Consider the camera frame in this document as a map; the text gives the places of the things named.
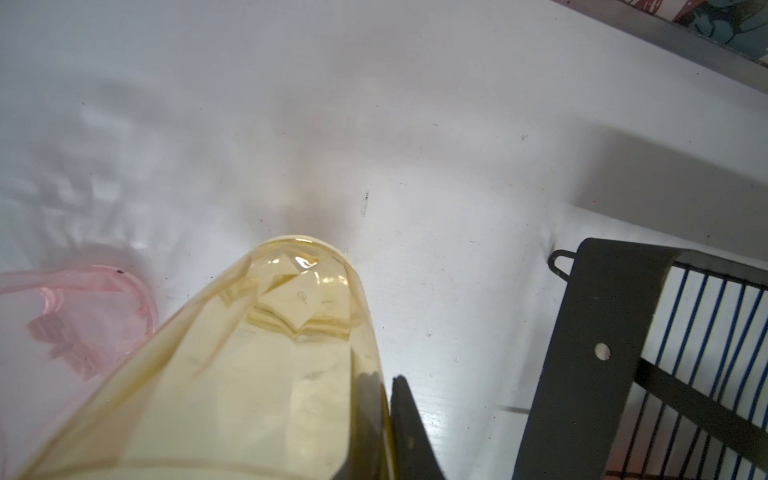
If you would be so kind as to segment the pink plastic cup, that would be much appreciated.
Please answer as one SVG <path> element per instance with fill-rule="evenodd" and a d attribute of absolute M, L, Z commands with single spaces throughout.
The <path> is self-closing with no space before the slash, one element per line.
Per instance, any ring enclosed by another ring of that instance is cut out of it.
<path fill-rule="evenodd" d="M 88 397 L 157 327 L 147 287 L 95 265 L 1 276 L 1 429 L 52 424 Z"/>

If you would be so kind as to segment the black wire dish rack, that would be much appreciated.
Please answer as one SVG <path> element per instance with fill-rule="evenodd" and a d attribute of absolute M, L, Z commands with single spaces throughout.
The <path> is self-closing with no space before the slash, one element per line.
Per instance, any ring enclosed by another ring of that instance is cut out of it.
<path fill-rule="evenodd" d="M 595 238 L 548 266 L 566 289 L 515 478 L 766 477 L 764 269 Z"/>

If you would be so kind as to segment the yellow plastic cup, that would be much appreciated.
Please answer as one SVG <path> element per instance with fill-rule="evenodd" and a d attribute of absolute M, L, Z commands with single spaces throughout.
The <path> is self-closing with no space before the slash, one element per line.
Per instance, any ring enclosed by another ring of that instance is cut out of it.
<path fill-rule="evenodd" d="M 337 248 L 269 240 L 191 298 L 22 479 L 392 479 L 373 322 Z"/>

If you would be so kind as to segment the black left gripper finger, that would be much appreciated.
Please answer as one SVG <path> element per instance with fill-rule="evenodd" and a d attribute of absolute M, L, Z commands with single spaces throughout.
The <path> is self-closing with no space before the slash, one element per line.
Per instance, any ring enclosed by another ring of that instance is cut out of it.
<path fill-rule="evenodd" d="M 445 480 L 404 376 L 393 379 L 390 418 L 397 477 L 402 480 Z"/>

